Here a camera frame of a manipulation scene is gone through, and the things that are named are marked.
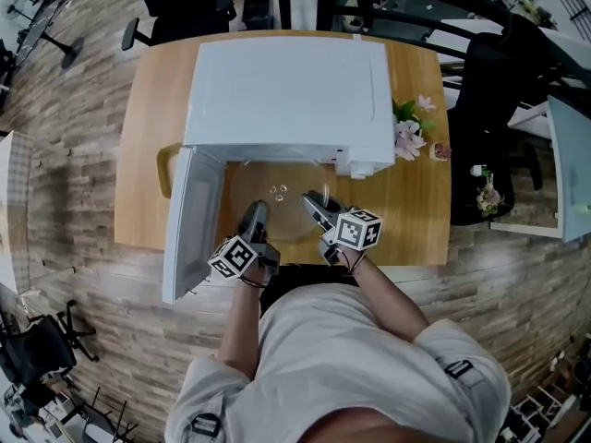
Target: wooden table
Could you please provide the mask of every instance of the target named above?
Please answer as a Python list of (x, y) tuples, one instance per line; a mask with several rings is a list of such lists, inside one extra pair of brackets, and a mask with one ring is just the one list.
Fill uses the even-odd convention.
[[(126, 245), (164, 249), (169, 200), (160, 191), (156, 155), (161, 148), (182, 142), (195, 62), (202, 42), (260, 36), (324, 36), (347, 38), (343, 33), (266, 30), (226, 33), (154, 46), (141, 57), (133, 81), (121, 137), (115, 188), (115, 241)], [(429, 113), (436, 127), (427, 142), (449, 143), (449, 131), (437, 54), (409, 44), (383, 42), (391, 70), (392, 95), (398, 102), (430, 96), (438, 106)], [(336, 176), (329, 170), (331, 195), (345, 205), (359, 205), (384, 220), (380, 244), (368, 255), (382, 266), (444, 264), (450, 231), (451, 169), (434, 162), (427, 148), (414, 162), (396, 164), (363, 181)], [(235, 166), (226, 168), (218, 221), (218, 241), (235, 234), (229, 186)], [(320, 229), (297, 243), (275, 243), (283, 263), (321, 263), (317, 252)]]

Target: desk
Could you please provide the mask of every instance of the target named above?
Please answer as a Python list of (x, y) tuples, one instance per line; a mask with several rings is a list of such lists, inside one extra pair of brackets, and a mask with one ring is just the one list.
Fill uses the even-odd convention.
[[(317, 31), (267, 30), (218, 34), (170, 42), (148, 49), (133, 81), (121, 137), (115, 188), (115, 241), (164, 249), (169, 200), (160, 191), (156, 155), (161, 148), (182, 142), (187, 104), (199, 45), (233, 38), (259, 36), (352, 35)], [(430, 113), (436, 128), (427, 141), (449, 143), (447, 115), (437, 54), (412, 45), (364, 37), (386, 45), (392, 95), (398, 101), (430, 96), (439, 107)], [(447, 260), (451, 207), (451, 169), (434, 162), (426, 149), (414, 162), (396, 164), (363, 181), (337, 177), (331, 166), (331, 195), (346, 205), (357, 204), (384, 220), (380, 244), (368, 255), (379, 265), (436, 265)], [(218, 241), (234, 234), (229, 189), (235, 165), (226, 168)], [(297, 243), (274, 244), (283, 263), (321, 263), (317, 252), (320, 229)]]
[(0, 142), (0, 282), (14, 293), (29, 289), (27, 202), (33, 140), (11, 131)]
[(548, 117), (556, 166), (558, 225), (550, 228), (516, 224), (503, 222), (500, 217), (490, 223), (490, 228), (572, 241), (591, 233), (591, 161), (587, 148), (591, 145), (591, 119), (552, 96), (530, 110), (534, 115)]
[[(501, 34), (502, 26), (490, 21), (489, 19), (443, 19), (441, 23), (455, 26), (462, 30), (472, 31), (474, 33), (493, 33)], [(583, 41), (580, 38), (570, 36), (566, 33), (561, 33), (547, 28), (540, 28), (540, 30), (548, 37), (549, 40), (559, 46), (565, 53), (567, 53), (574, 61), (583, 69), (591, 70), (591, 43)], [(448, 33), (446, 31), (435, 30), (427, 38), (427, 42), (437, 44), (445, 48), (454, 49), (465, 53), (468, 49), (469, 40)], [(453, 57), (447, 54), (439, 54), (440, 63), (460, 63), (464, 60)]]

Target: artificial flower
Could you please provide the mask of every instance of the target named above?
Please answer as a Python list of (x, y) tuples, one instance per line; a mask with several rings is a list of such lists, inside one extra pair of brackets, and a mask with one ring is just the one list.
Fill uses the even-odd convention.
[(482, 216), (488, 217), (499, 211), (498, 206), (503, 203), (504, 198), (492, 184), (493, 175), (487, 176), (487, 183), (482, 189), (478, 190), (476, 203), (482, 210)]
[(395, 154), (407, 161), (414, 161), (420, 155), (418, 150), (427, 145), (427, 142), (416, 134), (420, 128), (419, 124), (407, 120), (397, 123), (394, 128)]
[(428, 112), (429, 110), (433, 110), (435, 108), (437, 108), (435, 105), (433, 105), (431, 103), (431, 98), (430, 97), (423, 97), (422, 95), (418, 96), (418, 101), (416, 102), (416, 104), (422, 108), (423, 110), (425, 110), (426, 112)]

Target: wooden floor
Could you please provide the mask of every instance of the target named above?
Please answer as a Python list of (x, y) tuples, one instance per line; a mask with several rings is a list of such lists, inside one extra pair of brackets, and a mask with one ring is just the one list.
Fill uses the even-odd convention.
[[(60, 53), (41, 42), (16, 75), (0, 126), (73, 149), (70, 158), (36, 153), (42, 166), (32, 173), (29, 238), (33, 276), (43, 273), (42, 261), (47, 269), (75, 265), (78, 272), (35, 280), (42, 293), (28, 305), (54, 313), (78, 300), (80, 316), (97, 329), (90, 345), (101, 362), (80, 355), (72, 375), (87, 395), (101, 386), (111, 401), (128, 400), (129, 415), (140, 422), (136, 440), (156, 442), (187, 365), (219, 345), (231, 290), (203, 286), (164, 305), (162, 254), (113, 243), (117, 148), (145, 50), (120, 50), (135, 16), (149, 27), (140, 0), (73, 0), (51, 34), (63, 42), (84, 36), (82, 55), (62, 72)], [(547, 373), (570, 334), (587, 329), (590, 256), (587, 241), (563, 245), (485, 226), (452, 228), (446, 266), (389, 274), (430, 319), (455, 319), (480, 340), (507, 369), (517, 398)], [(0, 295), (22, 317), (16, 297), (3, 287)]]

